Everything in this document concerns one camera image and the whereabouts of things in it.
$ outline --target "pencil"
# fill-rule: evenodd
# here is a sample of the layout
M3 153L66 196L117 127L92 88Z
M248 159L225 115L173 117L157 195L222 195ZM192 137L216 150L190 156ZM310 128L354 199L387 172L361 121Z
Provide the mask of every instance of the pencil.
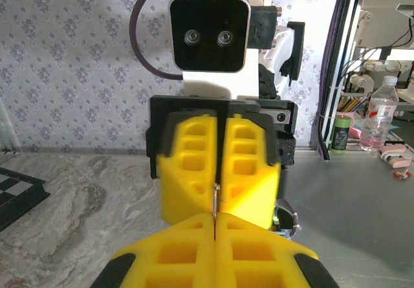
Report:
M341 96L341 98L340 98L340 100L339 100L338 107L337 107L336 109L337 109L338 111L339 111L340 109L342 109L342 107L345 105L346 101L347 101L347 98L346 98L346 97L344 97L344 96Z
M352 102L352 98L349 97L346 104L341 108L340 112L345 112L345 109L349 106L349 104Z
M350 112L351 109L359 102L359 99L354 98L352 102L344 109L344 112Z
M361 105L363 105L367 100L369 100L369 97L371 97L371 95L364 97L360 102L357 103L356 106L354 106L351 109L351 112L355 112Z

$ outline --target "yellow foam pad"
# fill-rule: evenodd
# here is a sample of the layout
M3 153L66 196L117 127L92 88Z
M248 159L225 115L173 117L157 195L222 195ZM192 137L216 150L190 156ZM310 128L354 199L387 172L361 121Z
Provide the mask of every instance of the yellow foam pad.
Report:
M230 214L215 235L215 288L309 288L294 256L310 249Z
M117 252L136 256L121 288L213 287L214 227L199 214Z
M214 116L194 116L175 127L171 157L157 157L162 218L170 225L212 212L216 153Z
M223 153L220 212L271 227L281 165L267 164L265 130L237 115L228 118Z

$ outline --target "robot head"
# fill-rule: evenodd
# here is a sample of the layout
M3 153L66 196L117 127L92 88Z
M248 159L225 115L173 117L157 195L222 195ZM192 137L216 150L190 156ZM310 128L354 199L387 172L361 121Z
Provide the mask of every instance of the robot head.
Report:
M248 0L172 0L173 54L183 71L237 72L245 64Z

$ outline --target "green container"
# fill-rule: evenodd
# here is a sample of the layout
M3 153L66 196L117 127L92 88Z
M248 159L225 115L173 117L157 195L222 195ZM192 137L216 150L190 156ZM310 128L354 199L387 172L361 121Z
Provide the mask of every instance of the green container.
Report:
M349 116L337 115L334 121L331 139L331 151L334 153L345 153L347 149L349 128L352 119Z

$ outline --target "bottle cap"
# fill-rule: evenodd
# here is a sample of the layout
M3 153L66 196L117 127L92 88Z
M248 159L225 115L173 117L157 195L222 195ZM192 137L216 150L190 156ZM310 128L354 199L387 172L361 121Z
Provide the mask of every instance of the bottle cap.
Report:
M382 81L383 85L396 85L398 82L398 78L396 76L385 76L384 80Z

